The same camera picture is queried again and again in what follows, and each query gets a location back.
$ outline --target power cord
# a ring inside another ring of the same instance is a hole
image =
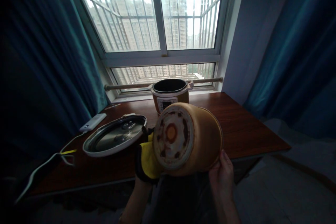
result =
[[[52,160],[56,155],[61,155],[61,158],[62,160],[64,161],[64,163],[66,163],[67,165],[70,165],[70,166],[75,166],[75,157],[73,155],[64,155],[62,154],[64,149],[73,141],[75,140],[76,138],[84,135],[87,131],[84,131],[82,134],[74,137],[70,142],[68,142],[62,149],[60,152],[57,152],[55,154],[53,154],[46,162],[44,162],[43,164],[41,164],[39,167],[37,167],[32,173],[31,175],[29,176],[29,181],[28,181],[28,184],[26,186],[26,188],[23,190],[23,192],[20,194],[20,196],[16,199],[16,201],[14,202],[14,204],[16,205],[20,199],[25,195],[25,193],[28,191],[29,187],[31,186],[32,182],[33,182],[33,179],[34,179],[34,175],[35,173],[41,168],[43,167],[45,164],[47,164],[48,162],[50,162],[50,160]],[[65,159],[65,156],[71,156],[73,158],[73,163],[69,163],[66,159]]]

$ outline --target window sill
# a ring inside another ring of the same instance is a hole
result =
[[[206,94],[206,93],[218,93],[220,91],[218,90],[199,90],[199,91],[192,91],[189,92],[189,95],[201,95],[201,94]],[[122,97],[122,98],[116,98],[112,101],[112,104],[114,103],[124,103],[124,102],[134,102],[134,101],[139,101],[139,100],[151,100],[153,99],[153,96],[150,95],[145,95],[145,96],[132,96],[132,97]]]

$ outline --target person's arm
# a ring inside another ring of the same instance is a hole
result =
[[[152,185],[135,176],[135,186],[120,219],[120,224],[139,224],[145,212]]]
[[[209,171],[209,180],[219,223],[241,223],[233,200],[233,165],[224,150]]]

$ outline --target yellow glove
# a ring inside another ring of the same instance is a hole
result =
[[[140,144],[136,150],[135,173],[142,181],[157,184],[163,167],[154,154],[153,134],[148,136],[148,142]]]

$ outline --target teal curtain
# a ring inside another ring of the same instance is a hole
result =
[[[336,138],[336,0],[287,0],[244,107]]]
[[[46,157],[107,105],[105,91],[73,0],[9,0],[5,21],[6,57],[15,54],[25,69],[12,74],[36,90],[28,96],[18,82],[7,83],[9,127],[17,132],[6,140]]]

